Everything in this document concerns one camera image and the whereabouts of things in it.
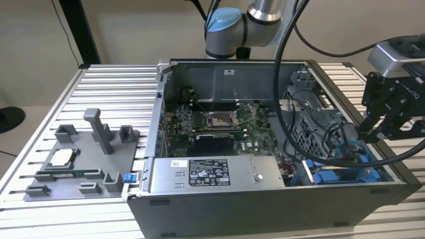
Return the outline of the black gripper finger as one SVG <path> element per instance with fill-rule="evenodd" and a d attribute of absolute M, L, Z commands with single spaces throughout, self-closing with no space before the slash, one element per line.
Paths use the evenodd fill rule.
<path fill-rule="evenodd" d="M 381 96 L 385 93 L 385 77 L 378 72 L 370 72 L 366 75 L 366 86 L 361 100 L 362 106 L 366 107 L 365 119 L 357 127 L 358 138 L 366 138 L 373 126 L 381 118 L 379 109 Z"/>
<path fill-rule="evenodd" d="M 405 123 L 410 122 L 413 117 L 399 116 L 398 114 L 386 114 L 378 127 L 366 136 L 366 143 L 375 143 L 381 139 L 402 140 L 425 137 L 425 118 L 419 117 L 410 125 L 407 130 L 403 129 Z"/>

